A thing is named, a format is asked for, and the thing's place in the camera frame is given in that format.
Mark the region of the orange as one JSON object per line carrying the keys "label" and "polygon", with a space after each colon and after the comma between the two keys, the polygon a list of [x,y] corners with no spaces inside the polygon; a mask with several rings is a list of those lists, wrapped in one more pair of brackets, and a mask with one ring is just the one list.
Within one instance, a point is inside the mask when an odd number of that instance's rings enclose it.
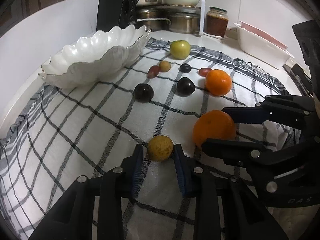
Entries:
{"label": "orange", "polygon": [[233,140],[236,126],[225,112],[213,110],[202,115],[193,127],[193,142],[198,148],[207,139]]}
{"label": "orange", "polygon": [[205,77],[205,88],[214,96],[224,96],[232,88],[231,77],[223,70],[211,70]]}

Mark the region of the yellow-brown small fruit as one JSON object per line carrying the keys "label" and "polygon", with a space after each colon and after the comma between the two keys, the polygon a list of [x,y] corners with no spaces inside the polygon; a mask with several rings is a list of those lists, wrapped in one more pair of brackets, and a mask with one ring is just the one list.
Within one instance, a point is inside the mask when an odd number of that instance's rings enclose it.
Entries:
{"label": "yellow-brown small fruit", "polygon": [[173,142],[169,137],[158,135],[149,141],[147,154],[151,161],[164,161],[170,157],[173,147]]}

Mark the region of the dark plum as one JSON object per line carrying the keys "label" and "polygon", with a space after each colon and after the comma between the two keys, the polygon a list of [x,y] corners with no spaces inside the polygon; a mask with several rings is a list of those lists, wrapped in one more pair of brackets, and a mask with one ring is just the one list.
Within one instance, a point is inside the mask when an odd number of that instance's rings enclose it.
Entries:
{"label": "dark plum", "polygon": [[136,85],[133,96],[139,102],[149,102],[154,96],[154,90],[147,83],[140,83]]}
{"label": "dark plum", "polygon": [[187,77],[181,78],[176,85],[177,94],[180,96],[190,96],[195,88],[194,83]]}

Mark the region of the red grape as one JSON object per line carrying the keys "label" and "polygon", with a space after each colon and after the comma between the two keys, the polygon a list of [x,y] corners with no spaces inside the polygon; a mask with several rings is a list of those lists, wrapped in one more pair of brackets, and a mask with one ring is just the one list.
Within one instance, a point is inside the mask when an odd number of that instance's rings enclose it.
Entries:
{"label": "red grape", "polygon": [[201,68],[198,73],[200,76],[202,77],[206,77],[207,74],[211,71],[212,69],[211,68]]}
{"label": "red grape", "polygon": [[151,66],[148,73],[147,73],[147,78],[148,79],[155,78],[159,74],[160,71],[161,71],[161,68],[158,65]]}

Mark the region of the small dark grape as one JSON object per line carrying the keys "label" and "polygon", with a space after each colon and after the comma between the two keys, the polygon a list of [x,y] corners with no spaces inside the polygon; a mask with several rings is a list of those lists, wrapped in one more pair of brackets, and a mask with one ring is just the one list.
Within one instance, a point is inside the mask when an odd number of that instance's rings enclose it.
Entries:
{"label": "small dark grape", "polygon": [[191,70],[192,70],[192,67],[187,63],[180,65],[180,72],[182,73],[189,73],[191,72]]}

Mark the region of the checkered white kitchen cloth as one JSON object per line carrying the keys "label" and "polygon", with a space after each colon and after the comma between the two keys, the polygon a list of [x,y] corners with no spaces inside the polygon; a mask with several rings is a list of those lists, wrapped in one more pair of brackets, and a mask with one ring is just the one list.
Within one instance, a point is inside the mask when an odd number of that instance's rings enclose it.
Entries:
{"label": "checkered white kitchen cloth", "polygon": [[[32,96],[1,140],[1,213],[19,239],[31,236],[78,176],[102,176],[137,144],[146,147],[157,135],[169,137],[185,155],[212,166],[218,177],[249,180],[245,170],[203,155],[192,141],[193,126],[209,111],[252,107],[287,89],[251,62],[196,45],[185,59],[192,70],[182,73],[182,61],[170,57],[169,47],[169,41],[151,38],[137,61],[113,77],[74,89],[43,85]],[[150,67],[161,61],[170,62],[171,70],[148,79]],[[229,93],[212,95],[198,73],[201,68],[226,72],[232,80]],[[190,96],[177,94],[183,77],[196,87]],[[140,83],[153,88],[151,101],[135,100],[133,91]]]}

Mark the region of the white pink drain basket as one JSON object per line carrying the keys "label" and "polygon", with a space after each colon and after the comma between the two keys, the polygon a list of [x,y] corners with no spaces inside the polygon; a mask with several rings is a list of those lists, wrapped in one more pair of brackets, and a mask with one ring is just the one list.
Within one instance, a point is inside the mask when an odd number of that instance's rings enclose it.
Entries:
{"label": "white pink drain basket", "polygon": [[240,48],[247,54],[279,69],[289,59],[294,60],[295,57],[265,38],[250,32],[243,28],[239,23],[234,23],[238,33],[238,42]]}

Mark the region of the small yellow fruit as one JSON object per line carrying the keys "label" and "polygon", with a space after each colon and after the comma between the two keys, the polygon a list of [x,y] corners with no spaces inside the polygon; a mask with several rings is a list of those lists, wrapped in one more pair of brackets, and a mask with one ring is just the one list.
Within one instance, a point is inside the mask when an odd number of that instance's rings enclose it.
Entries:
{"label": "small yellow fruit", "polygon": [[171,64],[168,61],[161,61],[159,63],[159,68],[161,72],[168,72],[169,70],[171,70]]}

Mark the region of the glass jar red sauce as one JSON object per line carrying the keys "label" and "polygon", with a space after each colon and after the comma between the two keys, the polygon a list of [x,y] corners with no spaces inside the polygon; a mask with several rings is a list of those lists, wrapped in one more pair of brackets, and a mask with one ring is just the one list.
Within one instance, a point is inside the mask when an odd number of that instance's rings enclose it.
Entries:
{"label": "glass jar red sauce", "polygon": [[227,10],[209,7],[206,17],[206,33],[217,37],[224,37],[229,21]]}

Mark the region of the green apple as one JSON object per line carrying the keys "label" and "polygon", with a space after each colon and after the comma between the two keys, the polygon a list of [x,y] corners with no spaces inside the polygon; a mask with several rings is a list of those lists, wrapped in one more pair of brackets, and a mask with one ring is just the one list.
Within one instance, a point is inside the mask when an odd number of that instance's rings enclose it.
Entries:
{"label": "green apple", "polygon": [[186,59],[191,50],[191,45],[185,40],[174,41],[170,45],[170,53],[177,60]]}

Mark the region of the metal corner rack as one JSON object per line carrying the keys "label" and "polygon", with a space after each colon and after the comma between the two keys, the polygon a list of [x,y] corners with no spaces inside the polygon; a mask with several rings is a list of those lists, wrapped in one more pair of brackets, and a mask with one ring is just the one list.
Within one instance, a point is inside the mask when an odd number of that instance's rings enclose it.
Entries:
{"label": "metal corner rack", "polygon": [[201,7],[163,4],[158,8],[170,20],[168,26],[170,31],[182,34],[199,34]]}

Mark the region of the steel pot right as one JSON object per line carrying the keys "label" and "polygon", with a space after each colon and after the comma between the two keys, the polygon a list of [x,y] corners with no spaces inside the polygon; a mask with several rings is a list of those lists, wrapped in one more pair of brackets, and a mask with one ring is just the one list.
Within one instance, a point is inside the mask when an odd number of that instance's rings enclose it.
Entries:
{"label": "steel pot right", "polygon": [[182,34],[198,34],[200,31],[200,15],[174,13],[169,15],[169,30]]}

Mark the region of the steel pot left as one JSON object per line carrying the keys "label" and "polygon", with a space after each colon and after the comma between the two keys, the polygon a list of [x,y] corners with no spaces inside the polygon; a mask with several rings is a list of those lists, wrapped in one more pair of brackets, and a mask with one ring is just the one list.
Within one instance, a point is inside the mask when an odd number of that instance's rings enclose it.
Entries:
{"label": "steel pot left", "polygon": [[158,9],[140,9],[136,11],[136,28],[146,26],[151,31],[167,30],[171,25],[171,20],[167,15]]}

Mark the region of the white scalloped fruit bowl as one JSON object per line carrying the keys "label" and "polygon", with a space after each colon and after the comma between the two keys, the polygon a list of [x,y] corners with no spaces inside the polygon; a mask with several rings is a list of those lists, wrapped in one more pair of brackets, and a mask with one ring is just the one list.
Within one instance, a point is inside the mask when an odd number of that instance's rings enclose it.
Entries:
{"label": "white scalloped fruit bowl", "polygon": [[81,37],[74,45],[65,45],[41,66],[39,77],[58,88],[86,86],[117,73],[136,62],[145,48],[151,30],[146,26],[96,31]]}

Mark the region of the black knife block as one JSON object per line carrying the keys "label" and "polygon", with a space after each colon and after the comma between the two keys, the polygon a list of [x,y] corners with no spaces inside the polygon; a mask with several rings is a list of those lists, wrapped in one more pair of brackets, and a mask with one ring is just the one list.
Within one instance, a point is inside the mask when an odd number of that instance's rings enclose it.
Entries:
{"label": "black knife block", "polygon": [[125,29],[135,25],[135,8],[138,0],[99,0],[97,30],[110,31],[113,27]]}

